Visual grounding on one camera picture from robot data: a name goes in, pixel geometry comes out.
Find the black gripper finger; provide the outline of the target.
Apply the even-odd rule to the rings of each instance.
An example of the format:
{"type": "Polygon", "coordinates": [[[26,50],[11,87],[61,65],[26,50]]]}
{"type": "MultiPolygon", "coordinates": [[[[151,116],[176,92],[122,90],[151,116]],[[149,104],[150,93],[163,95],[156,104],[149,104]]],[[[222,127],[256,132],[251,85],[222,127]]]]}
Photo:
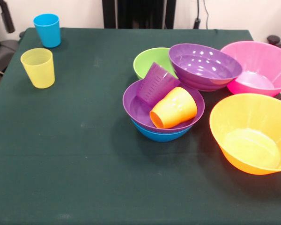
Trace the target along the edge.
{"type": "Polygon", "coordinates": [[[14,33],[15,27],[13,24],[13,20],[9,12],[8,5],[4,0],[0,0],[0,8],[1,8],[1,17],[7,33],[14,33]]]}

